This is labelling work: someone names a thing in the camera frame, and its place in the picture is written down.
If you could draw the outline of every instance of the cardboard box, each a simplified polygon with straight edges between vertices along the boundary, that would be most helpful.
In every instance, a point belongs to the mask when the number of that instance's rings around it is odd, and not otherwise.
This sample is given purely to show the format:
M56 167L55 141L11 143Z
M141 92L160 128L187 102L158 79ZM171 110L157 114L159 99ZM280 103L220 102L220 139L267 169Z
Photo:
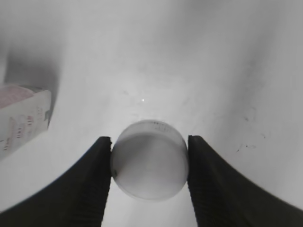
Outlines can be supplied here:
M46 131L51 92L31 86L0 88L0 159Z

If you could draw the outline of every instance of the white surface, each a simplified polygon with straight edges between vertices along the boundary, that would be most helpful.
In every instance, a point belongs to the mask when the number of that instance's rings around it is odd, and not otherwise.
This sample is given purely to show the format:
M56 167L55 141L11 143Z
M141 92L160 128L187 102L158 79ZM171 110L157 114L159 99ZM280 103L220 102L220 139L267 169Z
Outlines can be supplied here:
M126 194L145 202L164 201L187 182L187 146L182 135L165 122L139 121L120 134L110 167Z
M302 0L1 1L12 51L61 70L49 131L0 163L0 210L57 178L98 136L115 141L146 118L203 136L303 208L302 9ZM113 183L103 226L196 221L186 188L150 205Z

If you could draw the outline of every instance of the round lid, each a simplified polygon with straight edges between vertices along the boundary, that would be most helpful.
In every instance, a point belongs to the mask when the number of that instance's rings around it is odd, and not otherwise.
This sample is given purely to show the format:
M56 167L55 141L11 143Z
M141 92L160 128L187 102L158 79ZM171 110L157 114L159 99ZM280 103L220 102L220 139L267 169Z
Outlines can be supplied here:
M137 135L115 144L111 171L128 195L161 201L176 195L188 175L187 150L157 135Z

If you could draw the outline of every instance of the white tabletop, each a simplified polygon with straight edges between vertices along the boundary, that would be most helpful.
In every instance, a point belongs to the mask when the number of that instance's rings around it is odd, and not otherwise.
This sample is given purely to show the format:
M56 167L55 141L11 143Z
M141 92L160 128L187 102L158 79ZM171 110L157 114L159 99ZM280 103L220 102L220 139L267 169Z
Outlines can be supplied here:
M2 1L2 59L21 73L38 68L57 99L49 130L0 161L0 210L48 185L99 136L115 142L150 118L201 135L303 209L302 10L301 0ZM186 186L145 204L112 182L103 226L196 220Z

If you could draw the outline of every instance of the white round container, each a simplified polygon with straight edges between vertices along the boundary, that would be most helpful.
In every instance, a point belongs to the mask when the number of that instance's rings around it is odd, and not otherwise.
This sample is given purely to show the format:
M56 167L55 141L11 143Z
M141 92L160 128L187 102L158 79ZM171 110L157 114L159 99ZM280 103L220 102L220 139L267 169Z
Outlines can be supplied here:
M164 122L134 123L114 145L111 171L119 188L131 197L145 201L169 199L187 181L186 143Z

